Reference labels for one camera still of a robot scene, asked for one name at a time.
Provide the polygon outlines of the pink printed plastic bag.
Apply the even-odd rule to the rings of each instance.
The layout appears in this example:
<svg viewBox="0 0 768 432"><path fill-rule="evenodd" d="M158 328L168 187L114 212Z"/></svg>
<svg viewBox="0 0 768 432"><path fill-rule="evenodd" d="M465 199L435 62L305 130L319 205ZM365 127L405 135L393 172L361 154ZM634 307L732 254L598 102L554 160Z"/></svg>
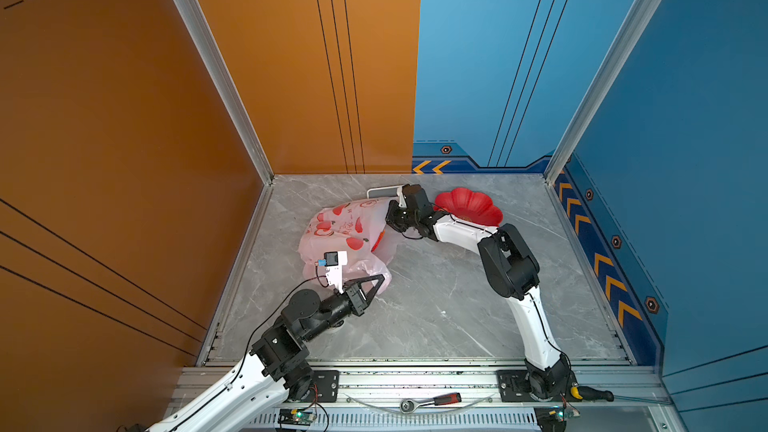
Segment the pink printed plastic bag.
<svg viewBox="0 0 768 432"><path fill-rule="evenodd" d="M347 263L342 266L340 282L382 275L384 292L392 281L388 265L404 242L400 233L389 227L386 215L388 198L362 199L321 210L311 219L301 236L298 253L304 261L306 279L326 274L317 265L327 252L345 252Z"/></svg>

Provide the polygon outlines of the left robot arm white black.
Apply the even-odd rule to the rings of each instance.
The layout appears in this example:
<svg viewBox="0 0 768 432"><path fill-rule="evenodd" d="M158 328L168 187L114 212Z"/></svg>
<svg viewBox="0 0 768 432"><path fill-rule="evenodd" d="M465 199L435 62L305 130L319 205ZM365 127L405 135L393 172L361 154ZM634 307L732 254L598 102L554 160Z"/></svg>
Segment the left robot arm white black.
<svg viewBox="0 0 768 432"><path fill-rule="evenodd" d="M247 342L242 359L214 385L165 419L128 429L239 431L260 412L306 398L313 378L307 343L363 315L384 281L381 274L352 279L326 298L309 288L293 291L273 324Z"/></svg>

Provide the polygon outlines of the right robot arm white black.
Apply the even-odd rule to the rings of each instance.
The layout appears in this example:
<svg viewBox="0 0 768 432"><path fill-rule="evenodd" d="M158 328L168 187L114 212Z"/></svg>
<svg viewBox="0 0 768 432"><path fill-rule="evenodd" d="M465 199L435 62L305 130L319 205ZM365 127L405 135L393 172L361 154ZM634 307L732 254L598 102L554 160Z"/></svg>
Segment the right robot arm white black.
<svg viewBox="0 0 768 432"><path fill-rule="evenodd" d="M570 358L557 345L541 301L540 265L511 224L485 226L437 208L418 184L394 188L386 215L397 232L459 246L479 255L491 289L505 298L520 331L531 395L561 399L573 383Z"/></svg>

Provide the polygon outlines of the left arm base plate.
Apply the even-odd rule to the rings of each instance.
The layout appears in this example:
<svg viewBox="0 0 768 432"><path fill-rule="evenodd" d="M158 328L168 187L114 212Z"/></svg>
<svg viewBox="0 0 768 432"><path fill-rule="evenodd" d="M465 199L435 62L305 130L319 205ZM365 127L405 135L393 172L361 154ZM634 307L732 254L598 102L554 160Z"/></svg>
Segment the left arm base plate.
<svg viewBox="0 0 768 432"><path fill-rule="evenodd" d="M317 399L321 404L335 403L338 399L339 379L339 370L314 370L309 382L309 388L301 400L303 402L313 402Z"/></svg>

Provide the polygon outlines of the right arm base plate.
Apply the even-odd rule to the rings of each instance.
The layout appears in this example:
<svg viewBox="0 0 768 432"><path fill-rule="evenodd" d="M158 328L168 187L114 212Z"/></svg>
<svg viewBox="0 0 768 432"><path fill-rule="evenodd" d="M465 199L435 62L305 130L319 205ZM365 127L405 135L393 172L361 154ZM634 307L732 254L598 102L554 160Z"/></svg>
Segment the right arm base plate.
<svg viewBox="0 0 768 432"><path fill-rule="evenodd" d="M547 402L562 397L570 400L571 389L578 385L573 373L553 376L536 371L499 370L496 377L503 402Z"/></svg>

